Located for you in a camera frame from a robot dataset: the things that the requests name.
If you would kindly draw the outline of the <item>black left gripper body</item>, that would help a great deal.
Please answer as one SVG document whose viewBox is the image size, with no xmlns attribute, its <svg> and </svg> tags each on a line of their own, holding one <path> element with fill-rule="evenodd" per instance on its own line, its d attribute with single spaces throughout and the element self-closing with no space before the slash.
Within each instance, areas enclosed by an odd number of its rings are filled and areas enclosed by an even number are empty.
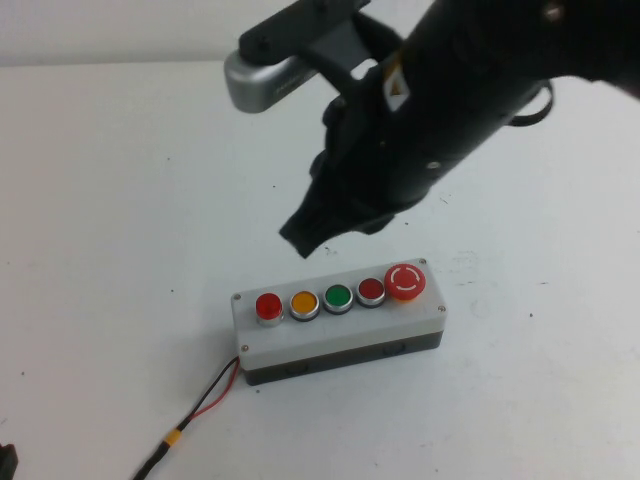
<svg viewBox="0 0 640 480">
<path fill-rule="evenodd" d="M 12 480 L 18 466 L 18 455 L 14 444 L 0 446 L 0 480 Z"/>
</svg>

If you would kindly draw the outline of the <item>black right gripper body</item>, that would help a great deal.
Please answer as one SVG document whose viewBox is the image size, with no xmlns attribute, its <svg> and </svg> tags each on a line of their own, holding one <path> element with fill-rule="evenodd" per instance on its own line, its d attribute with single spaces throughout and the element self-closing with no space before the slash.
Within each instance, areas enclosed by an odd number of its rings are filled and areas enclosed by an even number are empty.
<svg viewBox="0 0 640 480">
<path fill-rule="evenodd" d="M 384 198 L 388 175 L 382 172 L 379 159 L 386 151 L 388 119 L 382 74 L 377 69 L 341 91 L 323 112 L 325 146 L 310 169 L 311 186 L 322 190 L 327 203 L 348 203 L 361 212 L 360 223 L 349 232 L 372 235 L 397 213 L 393 202 Z"/>
</svg>

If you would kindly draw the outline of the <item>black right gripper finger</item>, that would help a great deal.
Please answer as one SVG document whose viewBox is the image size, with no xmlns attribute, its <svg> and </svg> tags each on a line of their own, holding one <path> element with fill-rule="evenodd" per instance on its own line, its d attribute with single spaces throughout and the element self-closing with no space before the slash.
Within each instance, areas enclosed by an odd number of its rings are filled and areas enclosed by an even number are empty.
<svg viewBox="0 0 640 480">
<path fill-rule="evenodd" d="M 293 246 L 319 246 L 331 237 L 331 209 L 327 198 L 312 185 L 301 205 L 281 227 L 282 238 Z"/>
<path fill-rule="evenodd" d="M 293 246 L 307 258 L 327 240 L 353 230 L 360 220 L 354 205 L 304 201 L 293 216 Z"/>
</svg>

